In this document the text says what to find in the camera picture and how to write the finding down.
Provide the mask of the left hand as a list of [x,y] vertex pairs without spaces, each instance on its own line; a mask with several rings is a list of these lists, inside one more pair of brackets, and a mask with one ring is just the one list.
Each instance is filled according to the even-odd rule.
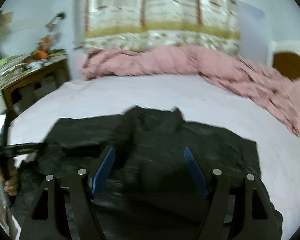
[[8,169],[10,175],[9,180],[6,180],[0,168],[0,183],[4,183],[4,190],[8,195],[16,196],[18,189],[18,169],[14,165],[14,159],[9,162]]

